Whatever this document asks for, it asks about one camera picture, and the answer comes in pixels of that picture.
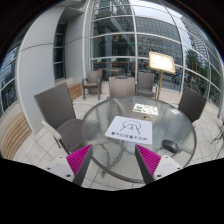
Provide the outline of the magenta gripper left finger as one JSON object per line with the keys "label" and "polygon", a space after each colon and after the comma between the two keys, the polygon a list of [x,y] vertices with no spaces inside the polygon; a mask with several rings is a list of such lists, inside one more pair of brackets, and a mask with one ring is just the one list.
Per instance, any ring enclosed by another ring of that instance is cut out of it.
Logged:
{"label": "magenta gripper left finger", "polygon": [[46,170],[81,186],[92,155],[92,145],[87,145],[68,156],[59,156],[46,167]]}

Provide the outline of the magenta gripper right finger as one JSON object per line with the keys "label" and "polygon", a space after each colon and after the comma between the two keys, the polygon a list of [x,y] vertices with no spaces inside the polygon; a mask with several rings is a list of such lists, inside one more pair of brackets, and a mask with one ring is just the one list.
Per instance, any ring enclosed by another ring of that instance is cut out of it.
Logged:
{"label": "magenta gripper right finger", "polygon": [[135,145],[135,156],[145,184],[150,184],[182,169],[170,156],[160,156],[155,152]]}

